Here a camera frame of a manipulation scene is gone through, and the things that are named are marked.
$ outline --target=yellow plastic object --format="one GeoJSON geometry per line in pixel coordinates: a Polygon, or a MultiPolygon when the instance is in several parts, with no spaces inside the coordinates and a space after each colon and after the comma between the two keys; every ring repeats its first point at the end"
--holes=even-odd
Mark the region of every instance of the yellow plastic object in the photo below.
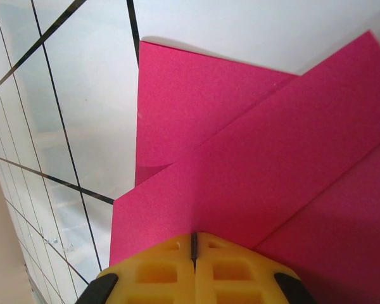
{"type": "Polygon", "coordinates": [[[194,304],[191,236],[173,237],[102,271],[115,273],[106,304],[194,304]]]}
{"type": "Polygon", "coordinates": [[[274,274],[289,268],[208,233],[173,237],[108,269],[118,281],[106,304],[288,304],[274,274]]]}
{"type": "Polygon", "coordinates": [[[242,246],[198,233],[196,302],[199,304],[288,304],[274,274],[299,279],[290,269],[242,246]]]}

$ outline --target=black stripe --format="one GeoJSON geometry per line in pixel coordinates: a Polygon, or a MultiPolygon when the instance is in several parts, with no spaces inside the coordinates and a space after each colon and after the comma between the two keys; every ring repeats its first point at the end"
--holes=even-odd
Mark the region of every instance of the black stripe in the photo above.
{"type": "Polygon", "coordinates": [[[25,247],[25,245],[21,242],[20,239],[18,239],[18,242],[20,242],[20,244],[24,247],[25,251],[26,251],[26,252],[28,253],[28,255],[30,256],[31,261],[33,261],[33,262],[37,265],[38,269],[42,272],[43,276],[44,276],[45,279],[48,281],[49,285],[51,285],[51,287],[53,288],[53,290],[55,290],[55,293],[56,293],[56,294],[61,298],[61,300],[62,300],[62,297],[61,297],[61,295],[59,294],[59,291],[57,291],[56,288],[52,285],[51,281],[50,281],[50,280],[48,279],[48,277],[45,275],[45,272],[39,267],[38,263],[34,260],[34,258],[32,257],[31,253],[28,251],[27,247],[25,247]]]}
{"type": "Polygon", "coordinates": [[[40,38],[32,45],[32,47],[30,47],[30,49],[11,67],[10,71],[8,71],[6,75],[0,79],[0,86],[85,2],[86,0],[75,0],[71,5],[69,5],[69,7],[62,13],[62,15],[56,19],[56,21],[46,30],[45,33],[43,33],[42,36],[40,36],[40,38]]]}
{"type": "MultiPolygon", "coordinates": [[[[31,228],[33,228],[33,230],[36,232],[36,233],[38,233],[39,234],[39,236],[43,239],[43,240],[45,240],[45,238],[44,238],[44,236],[41,234],[41,232],[40,231],[38,231],[31,223],[30,223],[30,221],[29,220],[27,220],[25,217],[24,217],[24,215],[22,215],[18,210],[17,210],[17,208],[15,208],[14,207],[14,205],[12,204],[12,203],[10,203],[10,201],[8,200],[8,199],[6,199],[5,198],[5,200],[7,201],[7,203],[9,203],[12,207],[13,207],[13,209],[28,223],[28,225],[29,226],[31,226],[31,228]]],[[[62,258],[62,260],[66,263],[66,264],[68,264],[68,266],[71,268],[71,269],[73,269],[73,271],[74,272],[76,272],[76,274],[86,283],[86,284],[88,284],[89,282],[75,269],[75,267],[73,267],[72,266],[72,264],[70,264],[66,259],[65,259],[65,257],[64,256],[62,256],[59,252],[58,252],[58,250],[56,250],[56,248],[51,244],[51,243],[48,243],[48,245],[62,258]]]]}
{"type": "Polygon", "coordinates": [[[21,242],[20,239],[18,239],[18,242],[24,247],[25,251],[26,251],[26,252],[28,253],[28,255],[30,256],[30,260],[33,261],[33,262],[37,265],[38,269],[42,272],[42,275],[45,277],[45,279],[47,280],[47,282],[49,283],[49,285],[51,285],[51,287],[53,288],[53,290],[55,290],[55,293],[59,296],[59,298],[61,299],[61,301],[64,303],[64,301],[62,300],[62,297],[61,297],[59,291],[57,291],[56,288],[52,285],[51,281],[50,281],[50,280],[48,279],[48,277],[45,275],[45,272],[39,267],[38,263],[34,260],[34,258],[32,257],[31,253],[28,251],[27,247],[24,246],[24,244],[21,242]]]}
{"type": "Polygon", "coordinates": [[[139,63],[139,32],[137,17],[135,15],[134,0],[127,0],[129,22],[131,24],[132,39],[134,40],[135,54],[139,63]]]}
{"type": "MultiPolygon", "coordinates": [[[[37,24],[37,28],[38,28],[39,34],[41,35],[41,28],[39,26],[37,12],[35,10],[35,6],[34,5],[32,5],[32,10],[34,11],[35,21],[36,21],[36,24],[37,24]]],[[[63,128],[63,134],[65,135],[66,145],[68,147],[70,161],[72,162],[73,172],[75,174],[77,185],[80,187],[79,175],[77,174],[75,160],[73,159],[72,148],[70,147],[70,142],[69,142],[69,138],[68,138],[68,132],[66,131],[65,120],[63,119],[62,109],[61,109],[61,106],[60,106],[60,103],[59,103],[59,98],[58,98],[58,93],[56,92],[56,86],[55,86],[55,82],[54,82],[54,79],[53,79],[51,65],[49,63],[48,53],[46,52],[45,43],[43,43],[43,42],[42,42],[42,48],[44,50],[46,65],[48,67],[48,72],[49,72],[49,78],[51,79],[51,85],[52,85],[52,89],[53,89],[53,94],[55,96],[56,106],[58,108],[58,113],[59,113],[59,116],[60,116],[60,119],[61,119],[61,124],[62,124],[62,128],[63,128]]],[[[99,265],[100,270],[102,270],[101,263],[100,263],[99,253],[97,251],[96,242],[94,240],[94,234],[93,234],[93,231],[92,231],[92,228],[91,228],[91,224],[90,224],[89,214],[88,214],[87,208],[86,208],[86,203],[84,201],[83,194],[81,192],[79,192],[79,193],[80,193],[80,198],[82,200],[82,206],[83,206],[83,210],[84,210],[84,215],[85,215],[86,220],[87,220],[87,225],[89,226],[89,232],[90,232],[90,237],[91,237],[91,240],[92,240],[92,243],[93,243],[94,252],[96,253],[97,263],[99,265]]]]}
{"type": "Polygon", "coordinates": [[[39,171],[37,171],[37,170],[34,170],[34,169],[31,169],[31,168],[28,168],[28,167],[23,166],[23,165],[20,165],[19,163],[15,163],[15,162],[13,162],[13,161],[11,161],[11,160],[6,160],[5,158],[1,158],[1,157],[0,157],[0,160],[4,161],[4,162],[6,162],[6,163],[9,163],[9,164],[11,164],[11,165],[14,165],[14,166],[16,166],[16,167],[18,167],[18,168],[21,168],[21,169],[24,169],[24,170],[26,170],[26,171],[29,171],[29,172],[31,172],[31,173],[34,173],[34,174],[40,175],[40,176],[42,176],[42,177],[45,177],[46,179],[49,179],[49,180],[54,181],[54,182],[57,182],[57,183],[59,183],[59,184],[61,184],[61,185],[64,185],[64,186],[66,186],[66,187],[69,187],[69,188],[71,188],[71,189],[73,189],[73,190],[80,191],[80,192],[82,192],[82,193],[84,193],[84,194],[87,194],[87,195],[89,195],[89,196],[91,196],[91,197],[93,197],[93,198],[96,198],[96,199],[98,199],[98,200],[100,200],[100,201],[104,201],[105,203],[108,203],[108,204],[111,204],[111,205],[114,204],[114,199],[112,199],[112,198],[108,198],[107,196],[104,196],[104,195],[102,195],[102,194],[98,194],[98,193],[95,193],[95,192],[93,192],[93,191],[87,190],[87,189],[85,189],[85,188],[82,188],[82,187],[76,186],[75,184],[71,184],[71,183],[69,183],[69,182],[65,182],[64,180],[58,179],[58,178],[53,177],[53,176],[50,176],[50,175],[48,175],[48,174],[45,174],[45,173],[39,172],[39,171]]]}
{"type": "Polygon", "coordinates": [[[196,262],[198,256],[198,238],[197,232],[191,234],[191,260],[193,261],[194,272],[196,272],[196,262]]]}

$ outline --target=square hole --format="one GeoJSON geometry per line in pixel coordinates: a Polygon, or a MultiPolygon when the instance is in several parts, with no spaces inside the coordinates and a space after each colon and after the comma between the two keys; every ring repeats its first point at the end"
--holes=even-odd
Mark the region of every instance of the square hole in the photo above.
{"type": "Polygon", "coordinates": [[[217,304],[262,304],[260,293],[255,291],[217,291],[217,304]]]}
{"type": "Polygon", "coordinates": [[[137,283],[175,283],[177,269],[174,264],[146,262],[137,268],[137,283]]]}
{"type": "Polygon", "coordinates": [[[252,280],[249,264],[242,260],[221,260],[213,264],[214,280],[252,280]]]}

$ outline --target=reflective tile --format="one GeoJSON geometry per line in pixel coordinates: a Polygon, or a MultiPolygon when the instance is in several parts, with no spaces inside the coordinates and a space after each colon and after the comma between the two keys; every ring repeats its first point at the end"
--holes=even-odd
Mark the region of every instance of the reflective tile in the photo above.
{"type": "Polygon", "coordinates": [[[48,199],[46,186],[41,176],[24,170],[25,180],[30,190],[32,204],[38,218],[38,231],[51,243],[59,253],[63,254],[61,240],[56,227],[51,202],[48,199]]]}
{"type": "Polygon", "coordinates": [[[109,266],[110,261],[113,206],[91,196],[85,194],[83,194],[83,196],[99,253],[101,268],[105,269],[109,266]]]}
{"type": "Polygon", "coordinates": [[[82,187],[134,186],[137,62],[127,4],[88,0],[45,43],[82,187]]]}
{"type": "Polygon", "coordinates": [[[13,76],[10,76],[0,86],[0,96],[11,131],[12,140],[15,144],[18,156],[17,162],[20,161],[21,165],[39,171],[37,157],[13,76]]]}
{"type": "Polygon", "coordinates": [[[56,288],[56,290],[58,290],[58,285],[57,285],[54,272],[53,272],[53,266],[51,265],[51,262],[49,261],[49,256],[47,253],[47,250],[49,250],[49,248],[46,248],[44,244],[44,240],[35,230],[30,229],[30,234],[31,234],[32,242],[34,243],[34,246],[35,246],[35,250],[37,252],[41,270],[45,274],[49,282],[51,282],[51,284],[56,288]]]}
{"type": "Polygon", "coordinates": [[[14,65],[39,38],[30,0],[0,0],[0,26],[14,65]]]}
{"type": "Polygon", "coordinates": [[[35,229],[39,229],[34,206],[32,205],[29,189],[25,183],[23,172],[20,168],[14,165],[10,165],[9,168],[14,178],[15,187],[20,199],[21,209],[19,211],[24,214],[24,217],[35,227],[35,229]]]}
{"type": "Polygon", "coordinates": [[[16,150],[13,143],[13,138],[7,123],[7,117],[3,111],[3,106],[0,99],[0,144],[4,148],[4,158],[12,162],[18,163],[16,150]]]}
{"type": "Polygon", "coordinates": [[[72,2],[72,0],[34,0],[41,32],[45,33],[72,2]]]}
{"type": "Polygon", "coordinates": [[[48,255],[54,270],[56,282],[58,282],[62,300],[65,301],[66,304],[74,304],[77,296],[68,265],[61,259],[59,254],[51,248],[48,248],[48,255]]]}
{"type": "Polygon", "coordinates": [[[69,263],[90,281],[98,275],[100,269],[80,194],[51,180],[46,184],[58,223],[63,251],[69,263]]]}
{"type": "Polygon", "coordinates": [[[76,184],[41,47],[15,72],[15,77],[42,172],[76,184]]]}
{"type": "Polygon", "coordinates": [[[76,287],[76,293],[77,293],[77,296],[79,297],[83,293],[83,291],[86,289],[87,284],[76,274],[76,272],[71,270],[71,273],[72,273],[73,283],[75,284],[75,287],[76,287]]]}
{"type": "Polygon", "coordinates": [[[139,34],[197,53],[303,73],[367,29],[380,1],[134,0],[139,34]]]}
{"type": "Polygon", "coordinates": [[[62,304],[62,299],[60,298],[58,292],[54,289],[54,286],[52,286],[46,278],[45,282],[46,286],[48,287],[48,293],[51,297],[52,304],[62,304]]]}

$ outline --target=black line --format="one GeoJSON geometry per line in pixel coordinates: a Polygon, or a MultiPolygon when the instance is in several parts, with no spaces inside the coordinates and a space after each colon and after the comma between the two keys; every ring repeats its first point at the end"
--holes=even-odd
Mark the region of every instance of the black line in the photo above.
{"type": "Polygon", "coordinates": [[[135,14],[134,0],[127,0],[129,22],[131,24],[132,40],[134,41],[135,54],[139,63],[139,32],[137,17],[135,14]]]}
{"type": "Polygon", "coordinates": [[[38,269],[42,272],[42,275],[45,277],[45,279],[48,281],[49,285],[51,285],[51,287],[55,290],[55,293],[60,297],[61,301],[62,300],[62,297],[60,295],[60,292],[56,290],[56,288],[52,285],[51,281],[48,279],[48,277],[45,275],[45,272],[39,267],[38,263],[34,260],[34,258],[32,257],[31,253],[28,251],[27,247],[24,246],[24,244],[21,242],[20,239],[18,239],[18,241],[20,242],[20,244],[24,247],[25,251],[28,253],[28,255],[30,256],[30,260],[33,261],[38,269]]]}
{"type": "Polygon", "coordinates": [[[104,201],[104,202],[107,203],[107,204],[110,204],[110,205],[114,204],[114,199],[112,199],[112,198],[108,198],[107,196],[104,196],[104,195],[102,195],[102,194],[98,194],[98,193],[95,193],[95,192],[93,192],[93,191],[87,190],[87,189],[85,189],[85,188],[82,188],[82,187],[76,186],[75,184],[71,184],[71,183],[69,183],[69,182],[65,182],[64,180],[58,179],[58,178],[56,178],[56,177],[50,176],[50,175],[48,175],[48,174],[45,174],[45,173],[39,172],[39,171],[34,170],[34,169],[31,169],[31,168],[28,168],[28,167],[26,167],[26,166],[23,166],[23,165],[21,165],[21,164],[19,164],[19,163],[15,163],[15,162],[13,162],[13,161],[11,161],[11,160],[7,160],[7,159],[5,159],[5,158],[1,158],[1,157],[0,157],[0,160],[4,161],[4,162],[6,162],[6,163],[9,163],[9,164],[11,164],[11,165],[14,165],[14,166],[16,166],[16,167],[19,167],[19,168],[21,168],[21,169],[24,169],[24,170],[26,170],[26,171],[29,171],[29,172],[31,172],[31,173],[34,173],[34,174],[40,175],[40,176],[42,176],[42,177],[45,177],[45,178],[47,178],[47,179],[49,179],[49,180],[51,180],[51,181],[57,182],[57,183],[59,183],[59,184],[61,184],[61,185],[64,185],[64,186],[66,186],[66,187],[69,187],[69,188],[71,188],[71,189],[73,189],[73,190],[80,191],[80,192],[82,192],[82,193],[84,193],[84,194],[86,194],[86,195],[89,195],[89,196],[91,196],[91,197],[93,197],[93,198],[96,198],[96,199],[98,199],[98,200],[100,200],[100,201],[104,201]]]}
{"type": "Polygon", "coordinates": [[[37,297],[40,301],[40,303],[47,303],[46,300],[45,300],[45,297],[42,295],[41,291],[39,290],[39,286],[35,283],[35,281],[32,279],[31,277],[31,274],[30,274],[30,270],[28,269],[27,267],[27,264],[26,264],[26,260],[24,258],[24,267],[25,267],[25,271],[27,273],[27,276],[28,276],[28,280],[30,281],[30,284],[31,284],[31,288],[32,290],[37,294],[37,297]]]}
{"type": "Polygon", "coordinates": [[[6,55],[7,55],[8,63],[9,63],[10,68],[11,68],[10,56],[8,56],[8,50],[7,50],[7,47],[6,47],[6,41],[4,40],[4,35],[3,35],[3,31],[1,30],[1,26],[0,26],[0,34],[1,34],[1,40],[3,40],[4,48],[6,50],[6,55]]]}
{"type": "MultiPolygon", "coordinates": [[[[10,65],[10,67],[11,67],[10,56],[9,56],[9,54],[8,54],[8,48],[7,48],[7,45],[6,45],[6,41],[5,41],[5,39],[4,39],[3,31],[2,31],[2,29],[1,29],[1,25],[0,25],[0,33],[1,33],[1,39],[3,40],[3,44],[4,44],[5,51],[6,51],[6,54],[7,54],[7,59],[8,59],[9,65],[10,65]]],[[[17,80],[16,80],[16,78],[15,78],[15,74],[14,74],[14,72],[12,73],[12,75],[13,75],[14,83],[15,83],[15,85],[16,85],[18,98],[20,99],[20,104],[21,104],[21,107],[22,107],[22,111],[23,111],[23,115],[24,115],[25,123],[27,124],[28,133],[30,134],[31,143],[32,143],[32,147],[33,147],[33,149],[34,149],[35,157],[36,157],[36,159],[37,159],[37,163],[38,163],[38,166],[39,166],[39,170],[40,170],[40,172],[42,172],[41,164],[40,164],[40,161],[39,161],[39,158],[38,158],[37,150],[36,150],[36,148],[35,148],[34,140],[33,140],[33,138],[32,138],[32,133],[31,133],[30,125],[29,125],[28,120],[27,120],[27,115],[26,115],[26,113],[25,113],[24,105],[23,105],[23,102],[22,102],[22,99],[21,99],[21,95],[20,95],[20,90],[19,90],[19,88],[18,88],[18,84],[17,84],[17,80]]],[[[0,96],[0,101],[1,101],[1,104],[2,104],[2,107],[3,107],[4,116],[6,117],[6,112],[5,112],[5,110],[4,110],[3,101],[1,100],[1,96],[0,96]]],[[[20,162],[20,158],[18,157],[18,153],[17,153],[17,151],[16,151],[16,146],[15,146],[15,143],[14,143],[14,140],[13,140],[13,135],[12,135],[12,133],[11,133],[11,129],[10,129],[10,126],[9,126],[9,124],[8,124],[8,121],[7,121],[7,125],[8,125],[8,128],[9,128],[10,135],[11,135],[11,140],[13,141],[13,145],[14,145],[14,149],[15,149],[15,152],[16,152],[16,155],[17,155],[17,158],[18,158],[18,162],[21,163],[21,162],[20,162]]],[[[29,191],[29,188],[28,188],[28,185],[27,185],[27,181],[25,180],[24,171],[21,170],[21,172],[22,172],[22,175],[23,175],[23,178],[24,178],[25,186],[27,187],[28,195],[29,195],[29,197],[30,197],[30,201],[31,201],[32,209],[33,209],[33,211],[34,211],[35,219],[36,219],[36,221],[37,221],[37,223],[38,223],[38,218],[37,218],[37,215],[35,214],[34,204],[33,204],[32,199],[31,199],[31,195],[30,195],[30,191],[29,191]]],[[[46,192],[46,194],[47,194],[47,198],[48,198],[48,201],[49,201],[49,205],[50,205],[50,207],[51,207],[52,216],[53,216],[53,218],[54,218],[54,222],[55,222],[56,230],[58,231],[58,234],[59,234],[60,243],[61,243],[61,245],[63,246],[62,238],[61,238],[61,236],[60,236],[59,229],[58,229],[58,223],[56,222],[55,215],[54,215],[54,212],[53,212],[52,203],[51,203],[51,198],[49,197],[49,193],[48,193],[48,189],[47,189],[47,187],[46,187],[45,180],[44,180],[43,177],[41,177],[41,178],[42,178],[42,182],[44,183],[45,192],[46,192]]],[[[51,261],[50,261],[50,259],[49,259],[49,255],[48,255],[48,251],[47,251],[46,246],[45,246],[45,251],[46,251],[46,254],[47,254],[47,257],[48,257],[48,260],[49,260],[50,266],[51,266],[51,270],[52,270],[52,272],[53,272],[53,274],[54,274],[53,266],[52,266],[52,263],[51,263],[51,261]]],[[[69,271],[70,278],[71,278],[72,283],[73,283],[73,288],[74,288],[74,290],[75,290],[75,294],[76,294],[76,296],[77,296],[75,283],[73,282],[72,273],[70,272],[70,269],[69,269],[69,268],[68,268],[68,271],[69,271]]]]}
{"type": "MultiPolygon", "coordinates": [[[[12,207],[13,207],[13,209],[28,223],[28,225],[29,226],[31,226],[31,228],[33,228],[33,230],[36,232],[36,233],[38,233],[38,235],[43,239],[43,240],[45,240],[45,237],[41,234],[41,232],[40,231],[38,231],[31,223],[30,223],[30,221],[29,220],[27,220],[18,210],[17,210],[17,208],[15,208],[14,207],[14,205],[12,204],[12,203],[10,203],[9,202],[9,200],[8,199],[6,199],[5,198],[5,200],[7,201],[7,203],[9,203],[12,207]]],[[[76,274],[86,283],[86,284],[88,284],[89,282],[75,269],[75,267],[73,267],[73,265],[71,264],[71,263],[69,263],[66,259],[65,259],[65,257],[63,257],[59,252],[58,252],[58,250],[56,250],[56,248],[51,244],[51,243],[48,243],[48,245],[62,258],[62,260],[66,263],[66,264],[68,264],[68,266],[70,267],[70,268],[72,268],[73,269],[73,271],[74,272],[76,272],[76,274]]]]}
{"type": "Polygon", "coordinates": [[[45,31],[45,33],[43,33],[42,36],[40,36],[40,38],[32,45],[32,47],[30,47],[30,49],[10,68],[10,71],[8,71],[6,75],[0,79],[0,86],[85,2],[86,0],[75,0],[71,5],[69,5],[69,7],[62,13],[62,15],[56,19],[56,21],[45,31]]]}
{"type": "MultiPolygon", "coordinates": [[[[4,198],[12,207],[13,207],[13,209],[14,210],[16,210],[24,219],[25,219],[25,217],[8,201],[8,199],[6,199],[6,198],[4,198]]],[[[18,222],[18,226],[19,226],[19,228],[20,228],[20,233],[21,233],[21,235],[22,235],[22,238],[23,238],[23,240],[24,240],[24,243],[25,243],[25,245],[24,244],[22,244],[22,242],[21,242],[21,240],[20,239],[18,239],[19,240],[19,242],[20,242],[20,244],[22,244],[23,245],[23,247],[25,248],[25,251],[28,253],[28,255],[30,256],[30,259],[31,260],[33,260],[33,258],[32,258],[32,255],[30,254],[30,252],[28,251],[28,249],[27,249],[27,247],[26,247],[26,245],[27,245],[27,242],[26,242],[26,237],[24,236],[24,233],[23,233],[23,229],[21,228],[21,225],[20,225],[20,219],[17,217],[17,214],[15,215],[15,217],[16,217],[16,219],[17,219],[17,222],[18,222]]],[[[29,229],[29,227],[28,227],[28,225],[26,225],[27,226],[27,232],[28,232],[28,234],[30,235],[31,234],[31,232],[30,232],[30,229],[29,229]]],[[[37,250],[36,250],[36,248],[35,248],[35,244],[34,244],[34,241],[31,239],[31,243],[32,243],[32,246],[34,247],[34,251],[35,251],[35,255],[37,256],[37,260],[38,260],[38,263],[39,263],[39,258],[38,258],[38,253],[37,253],[37,250]]],[[[46,291],[48,292],[48,294],[49,294],[49,290],[48,290],[48,285],[46,284],[46,282],[44,282],[44,284],[45,284],[45,287],[46,287],[46,291]]]]}
{"type": "MultiPolygon", "coordinates": [[[[70,161],[72,162],[73,172],[75,174],[77,185],[80,187],[79,176],[77,174],[75,160],[73,159],[72,148],[70,147],[70,141],[69,141],[69,138],[68,138],[68,132],[66,131],[66,125],[65,125],[65,121],[64,121],[63,115],[62,115],[62,109],[61,109],[61,105],[59,103],[58,93],[56,92],[55,81],[53,79],[52,69],[51,69],[51,65],[49,64],[49,58],[48,58],[48,54],[46,52],[45,44],[42,44],[42,48],[44,49],[45,60],[46,60],[46,64],[47,64],[48,71],[49,71],[49,77],[51,78],[51,84],[52,84],[52,88],[53,88],[53,94],[55,96],[56,106],[58,107],[58,113],[59,113],[59,116],[60,116],[60,119],[61,119],[61,124],[62,124],[62,128],[63,128],[63,134],[65,135],[66,146],[68,147],[70,161]]],[[[92,228],[91,228],[91,224],[90,224],[89,214],[87,212],[86,203],[84,201],[83,194],[81,192],[80,192],[80,198],[82,199],[82,206],[83,206],[83,210],[84,210],[84,215],[85,215],[86,220],[87,220],[87,225],[89,226],[90,237],[91,237],[91,240],[92,240],[92,243],[93,243],[94,252],[96,254],[97,263],[99,265],[100,270],[102,270],[101,263],[100,263],[99,253],[97,251],[96,242],[94,240],[94,234],[93,234],[93,231],[92,231],[92,228]]]]}

